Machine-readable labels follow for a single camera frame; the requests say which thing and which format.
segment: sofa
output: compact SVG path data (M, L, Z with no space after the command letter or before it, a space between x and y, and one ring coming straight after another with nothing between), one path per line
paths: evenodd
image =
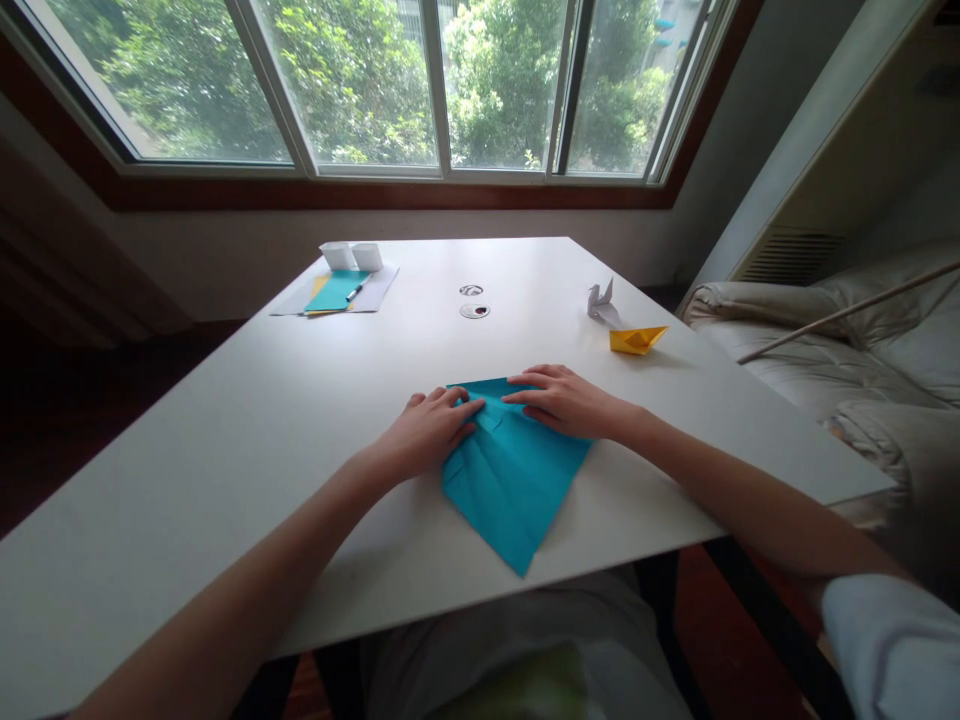
M708 283L694 291L682 317L739 359L957 260L960 238L948 238L809 287ZM896 481L887 493L835 510L960 606L960 271L830 323L744 367Z

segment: forearm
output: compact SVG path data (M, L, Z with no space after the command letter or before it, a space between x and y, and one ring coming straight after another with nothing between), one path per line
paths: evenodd
M158 630L76 718L226 717L310 587L389 483L349 460L282 525Z
M617 439L781 569L809 580L873 572L909 579L865 535L813 499L641 408L632 412Z

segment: white sleeve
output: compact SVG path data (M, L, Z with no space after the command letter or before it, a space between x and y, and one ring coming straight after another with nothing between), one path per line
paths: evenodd
M960 716L960 615L888 575L833 580L823 622L859 718Z

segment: pen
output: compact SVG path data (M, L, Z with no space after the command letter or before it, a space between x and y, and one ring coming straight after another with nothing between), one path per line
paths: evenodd
M347 302L353 302L353 299L357 296L357 293L359 293L361 290L363 290L363 286L367 284L367 280L369 280L369 279L372 278L372 277L373 277L373 273L370 273L369 275L367 275L367 276L363 279L363 282L361 282L359 285L357 285L357 286L353 289L353 291L352 291L349 295L347 295Z

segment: green foliage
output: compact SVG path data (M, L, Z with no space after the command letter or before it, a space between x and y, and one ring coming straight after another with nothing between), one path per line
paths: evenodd
M574 120L570 165L578 170L641 172L657 131L671 75L641 71L657 36L655 0L597 0Z
M289 159L222 2L96 5L52 7L160 156Z
M460 5L445 37L454 165L539 166L556 90L563 9L555 0Z
M320 160L436 163L426 64L384 0L270 0L284 75Z
M289 157L222 0L49 0L161 157ZM300 121L325 162L435 164L419 42L394 0L260 0ZM639 72L656 0L598 0L574 158L624 169L655 132L670 76ZM472 0L444 36L455 166L540 169L560 0Z

